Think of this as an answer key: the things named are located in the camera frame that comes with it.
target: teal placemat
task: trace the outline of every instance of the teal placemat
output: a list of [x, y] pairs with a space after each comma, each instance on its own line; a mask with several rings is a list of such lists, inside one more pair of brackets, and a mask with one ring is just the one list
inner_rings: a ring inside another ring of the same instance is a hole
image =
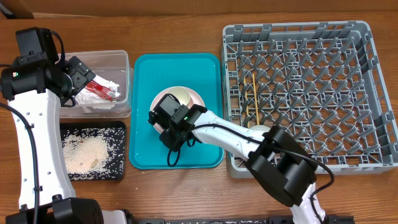
[[[138, 169], [182, 169], [215, 167], [223, 160], [224, 150], [196, 143], [181, 148], [175, 167], [167, 165], [167, 149], [159, 133], [147, 123], [150, 104], [162, 90], [185, 86], [195, 90], [206, 108], [222, 116], [220, 62], [212, 54], [149, 54], [134, 66], [129, 158]], [[172, 153], [171, 163], [177, 153]]]

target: black speckled tray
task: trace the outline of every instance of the black speckled tray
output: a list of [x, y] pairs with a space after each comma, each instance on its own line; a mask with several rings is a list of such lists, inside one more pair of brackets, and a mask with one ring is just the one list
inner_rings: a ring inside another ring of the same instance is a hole
[[110, 161], [108, 161], [105, 165], [105, 168], [110, 170], [110, 173], [105, 172], [90, 172], [89, 174], [69, 174], [70, 180], [103, 180], [103, 179], [121, 179], [124, 175], [124, 167], [125, 167], [125, 157], [126, 157], [126, 125], [122, 121], [106, 121], [106, 122], [95, 122], [95, 123], [61, 123], [60, 124], [60, 132], [61, 132], [61, 140], [62, 147], [64, 146], [63, 140], [74, 134], [76, 136], [81, 136], [84, 134], [85, 136], [96, 136], [98, 135], [98, 131], [100, 129], [110, 129], [114, 130], [114, 133], [104, 134], [103, 136], [106, 138], [107, 143], [110, 146], [114, 146], [116, 144], [116, 153], [112, 156], [109, 153], [109, 156], [112, 157]]

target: red and white package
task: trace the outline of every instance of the red and white package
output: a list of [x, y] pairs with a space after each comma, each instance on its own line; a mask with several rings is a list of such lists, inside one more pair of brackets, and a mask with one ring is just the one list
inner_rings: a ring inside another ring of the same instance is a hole
[[89, 84], [87, 84], [86, 86], [86, 89], [92, 93], [97, 94], [99, 97], [101, 97], [104, 100], [109, 100], [110, 102], [116, 101], [118, 99], [115, 91], [105, 86], [102, 86], [96, 83], [95, 81], [89, 82]]

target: clear plastic container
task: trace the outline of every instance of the clear plastic container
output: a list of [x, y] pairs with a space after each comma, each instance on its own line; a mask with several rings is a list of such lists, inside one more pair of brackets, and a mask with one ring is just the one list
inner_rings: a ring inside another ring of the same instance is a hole
[[127, 118], [131, 114], [132, 76], [129, 57], [124, 50], [66, 53], [66, 59], [78, 57], [97, 75], [119, 84], [117, 101], [77, 104], [61, 108], [61, 118]]

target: pink plate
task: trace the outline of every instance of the pink plate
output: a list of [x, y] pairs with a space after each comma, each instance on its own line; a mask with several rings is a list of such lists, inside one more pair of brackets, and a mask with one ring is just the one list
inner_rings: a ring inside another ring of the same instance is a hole
[[[150, 110], [153, 110], [154, 107], [156, 106], [156, 104], [159, 102], [159, 100], [168, 92], [168, 90], [172, 88], [169, 87], [163, 91], [161, 91], [152, 101], [152, 103], [150, 104]], [[200, 106], [205, 106], [205, 102], [203, 102], [203, 99], [199, 96], [199, 94], [197, 92], [195, 92], [194, 90], [191, 90], [188, 87], [184, 87], [186, 90], [188, 90], [189, 95], [191, 96], [191, 99], [193, 101], [193, 104], [196, 105], [200, 105]], [[156, 131], [160, 134], [163, 132], [163, 128], [160, 127], [160, 125], [155, 124], [154, 128], [156, 129]]]

